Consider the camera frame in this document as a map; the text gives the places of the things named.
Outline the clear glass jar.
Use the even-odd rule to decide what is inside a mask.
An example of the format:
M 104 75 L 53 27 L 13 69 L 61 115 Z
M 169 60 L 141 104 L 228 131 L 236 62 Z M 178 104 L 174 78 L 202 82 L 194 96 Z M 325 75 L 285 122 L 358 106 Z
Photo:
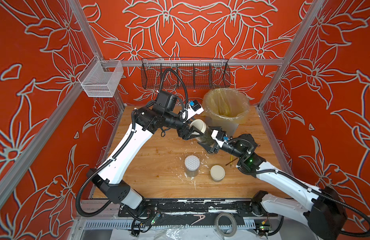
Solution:
M 211 133 L 212 133 L 212 130 L 207 128 L 207 131 L 204 135 L 200 135 L 199 137 L 197 137 L 197 141 L 198 142 L 201 142 L 201 143 L 205 143 L 205 144 L 211 144 L 213 139 L 211 137 Z

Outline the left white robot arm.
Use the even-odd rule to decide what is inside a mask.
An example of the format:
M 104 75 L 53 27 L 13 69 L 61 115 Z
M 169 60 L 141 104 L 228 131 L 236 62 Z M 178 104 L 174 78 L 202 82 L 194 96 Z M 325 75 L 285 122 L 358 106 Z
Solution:
M 141 107 L 133 110 L 132 122 L 126 135 L 107 160 L 97 169 L 90 169 L 80 194 L 93 183 L 108 197 L 108 204 L 123 204 L 132 210 L 140 210 L 144 198 L 123 180 L 124 174 L 142 146 L 158 129 L 175 129 L 183 140 L 200 138 L 208 126 L 203 120 L 192 117 L 183 120 L 183 114 L 174 114 L 161 108 Z

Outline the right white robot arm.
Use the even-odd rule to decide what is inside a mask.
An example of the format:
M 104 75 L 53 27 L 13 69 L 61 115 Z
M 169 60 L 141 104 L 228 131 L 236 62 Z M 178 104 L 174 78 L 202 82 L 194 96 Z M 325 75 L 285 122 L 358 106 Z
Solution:
M 237 168 L 243 174 L 269 183 L 290 197 L 283 199 L 259 191 L 251 199 L 253 215 L 277 214 L 308 226 L 323 240 L 337 239 L 347 214 L 333 190 L 309 185 L 276 168 L 256 154 L 258 144 L 250 134 L 229 138 L 221 128 L 212 128 L 197 130 L 195 135 L 208 153 L 222 150 L 238 158 Z

